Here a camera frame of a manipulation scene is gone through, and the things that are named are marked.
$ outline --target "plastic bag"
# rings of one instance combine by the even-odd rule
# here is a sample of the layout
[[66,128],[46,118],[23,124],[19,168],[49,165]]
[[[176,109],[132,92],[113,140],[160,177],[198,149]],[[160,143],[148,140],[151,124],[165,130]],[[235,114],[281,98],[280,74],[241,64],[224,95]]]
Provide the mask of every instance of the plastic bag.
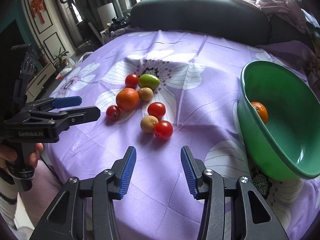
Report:
[[73,59],[68,58],[68,64],[67,66],[58,74],[58,76],[56,77],[56,79],[62,79],[63,76],[65,76],[66,74],[68,74],[71,70],[77,68],[83,61],[83,58],[85,56],[91,55],[93,52],[86,52],[82,55],[82,57],[77,61],[74,62]]

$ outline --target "red chinese knot decoration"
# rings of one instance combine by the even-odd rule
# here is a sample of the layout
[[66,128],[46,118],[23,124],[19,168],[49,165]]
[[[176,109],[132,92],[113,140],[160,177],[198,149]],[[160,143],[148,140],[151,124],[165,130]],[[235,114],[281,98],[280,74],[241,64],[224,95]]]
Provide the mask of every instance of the red chinese knot decoration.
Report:
[[41,11],[44,10],[46,11],[47,8],[45,7],[44,1],[43,0],[32,0],[30,4],[30,10],[33,18],[36,17],[36,14],[39,16],[40,21],[42,24],[44,24],[44,18],[41,14]]

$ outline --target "orange in bowl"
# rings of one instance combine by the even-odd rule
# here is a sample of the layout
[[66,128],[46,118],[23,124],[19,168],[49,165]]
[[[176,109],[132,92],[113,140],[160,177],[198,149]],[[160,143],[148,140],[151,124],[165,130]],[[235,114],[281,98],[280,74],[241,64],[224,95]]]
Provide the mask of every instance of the orange in bowl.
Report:
[[258,115],[260,116],[261,120],[264,124],[268,122],[268,112],[265,106],[259,102],[250,102],[251,105],[256,109]]
[[139,103],[139,94],[135,89],[125,88],[116,96],[117,106],[124,111],[130,111],[137,107]]

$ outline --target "metal screw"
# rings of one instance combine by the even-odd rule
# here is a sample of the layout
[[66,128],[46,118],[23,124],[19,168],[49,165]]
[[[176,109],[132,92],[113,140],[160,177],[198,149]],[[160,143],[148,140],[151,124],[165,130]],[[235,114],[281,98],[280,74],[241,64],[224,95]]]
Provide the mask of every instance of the metal screw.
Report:
[[247,177],[245,177],[245,176],[241,176],[241,177],[240,177],[240,181],[241,181],[242,183],[248,183],[248,182],[249,182],[249,179],[248,179]]
[[112,173],[113,173],[112,170],[105,170],[105,171],[103,171],[103,174],[104,174],[104,175],[111,175]]
[[69,179],[69,182],[70,182],[71,184],[76,183],[77,181],[78,181],[78,179],[77,179],[76,177],[71,177],[71,178]]
[[210,176],[210,175],[214,174],[214,171],[211,169],[206,169],[206,170],[204,170],[204,174]]

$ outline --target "green plastic basin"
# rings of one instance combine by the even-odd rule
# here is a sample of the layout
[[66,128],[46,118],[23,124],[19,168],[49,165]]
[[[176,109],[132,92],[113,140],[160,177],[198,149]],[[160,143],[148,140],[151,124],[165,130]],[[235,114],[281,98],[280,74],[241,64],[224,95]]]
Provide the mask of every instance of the green plastic basin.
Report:
[[[287,181],[320,175],[320,103],[290,70],[268,61],[247,64],[240,78],[238,118],[245,147],[267,176]],[[262,103],[264,125],[250,102]]]

